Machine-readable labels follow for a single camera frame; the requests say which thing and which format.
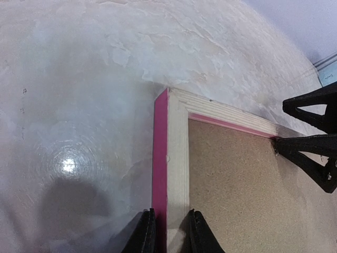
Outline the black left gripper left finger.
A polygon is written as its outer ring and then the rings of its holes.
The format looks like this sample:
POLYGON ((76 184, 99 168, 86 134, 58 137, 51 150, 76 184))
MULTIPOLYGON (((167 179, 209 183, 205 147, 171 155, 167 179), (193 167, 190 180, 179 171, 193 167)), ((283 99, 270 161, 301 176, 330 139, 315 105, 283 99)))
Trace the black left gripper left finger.
POLYGON ((143 211, 122 253, 154 253, 156 251, 156 220, 153 208, 143 211))

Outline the pink wooden picture frame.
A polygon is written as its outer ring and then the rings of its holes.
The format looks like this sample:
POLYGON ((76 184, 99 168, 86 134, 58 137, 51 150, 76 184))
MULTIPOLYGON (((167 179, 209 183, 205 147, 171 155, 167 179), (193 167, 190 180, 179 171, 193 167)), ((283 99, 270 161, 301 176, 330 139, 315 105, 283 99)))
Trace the pink wooden picture frame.
POLYGON ((189 252, 184 244, 190 209, 189 120, 264 138, 300 133, 260 116, 179 89, 167 88, 155 100, 152 207, 159 252, 189 252))

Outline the brown backing board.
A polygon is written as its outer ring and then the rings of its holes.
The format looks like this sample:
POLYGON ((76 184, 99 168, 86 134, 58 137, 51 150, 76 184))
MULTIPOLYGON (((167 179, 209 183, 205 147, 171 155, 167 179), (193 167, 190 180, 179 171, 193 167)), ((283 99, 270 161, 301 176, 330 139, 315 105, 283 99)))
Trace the brown backing board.
POLYGON ((226 252, 336 252, 336 194, 269 139, 189 121, 190 206, 226 252))

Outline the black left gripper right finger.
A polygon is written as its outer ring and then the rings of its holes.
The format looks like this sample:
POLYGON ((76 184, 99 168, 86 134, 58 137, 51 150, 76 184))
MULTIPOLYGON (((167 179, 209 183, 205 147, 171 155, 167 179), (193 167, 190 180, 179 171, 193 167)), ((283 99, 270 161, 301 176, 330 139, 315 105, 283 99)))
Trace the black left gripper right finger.
POLYGON ((179 226, 179 232, 183 236, 179 252, 224 253, 200 211, 189 210, 179 226))

